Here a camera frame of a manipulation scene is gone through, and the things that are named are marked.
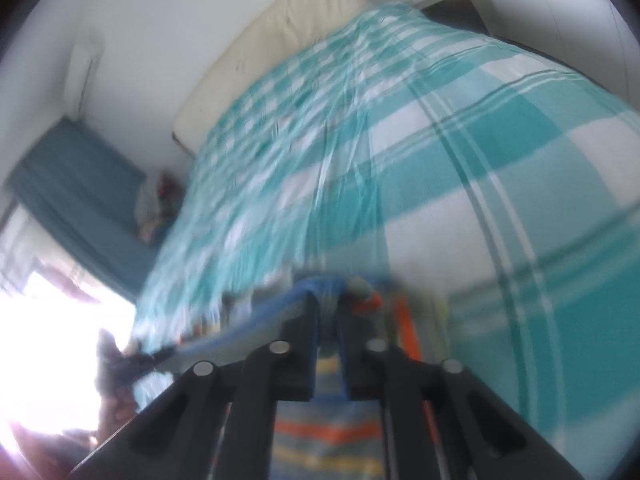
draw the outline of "orange stripe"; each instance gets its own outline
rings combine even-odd
[[[340,428],[333,426],[320,426],[313,424],[299,424],[296,422],[277,421],[275,431],[299,438],[314,438],[323,440],[328,444],[346,444],[356,442],[364,438],[380,438],[382,430],[376,422],[366,422],[358,426]]]
[[[398,324],[398,335],[400,336],[402,348],[411,359],[422,361],[418,335],[415,333],[414,322],[411,319],[411,313],[409,312],[409,306],[406,304],[406,296],[404,294],[398,294],[395,306],[394,314]]]

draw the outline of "gray fabric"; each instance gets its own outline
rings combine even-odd
[[[62,120],[20,161],[9,185],[78,263],[133,301],[157,254],[136,237],[143,180],[93,132]]]

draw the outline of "teal plaid bed sheet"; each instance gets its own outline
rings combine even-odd
[[[157,348],[286,267],[391,274],[448,298],[452,354],[600,478],[640,428],[639,132],[564,66],[369,10],[212,128],[134,333]]]

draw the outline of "bed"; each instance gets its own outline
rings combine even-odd
[[[388,274],[446,298],[447,352],[602,478],[640,428],[640,118],[406,4],[353,8],[241,81],[220,77],[228,51],[185,104],[175,133],[197,157],[136,335],[157,349],[283,269]],[[287,438],[284,477],[382,474],[373,437],[349,444],[354,462]]]

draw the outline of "striped cloth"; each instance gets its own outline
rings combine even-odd
[[[369,10],[212,128],[134,332],[155,349],[284,267],[390,274],[448,298],[452,354],[600,478],[640,427],[639,132],[566,67]],[[319,413],[344,432],[288,420],[274,471],[380,476],[369,412]]]

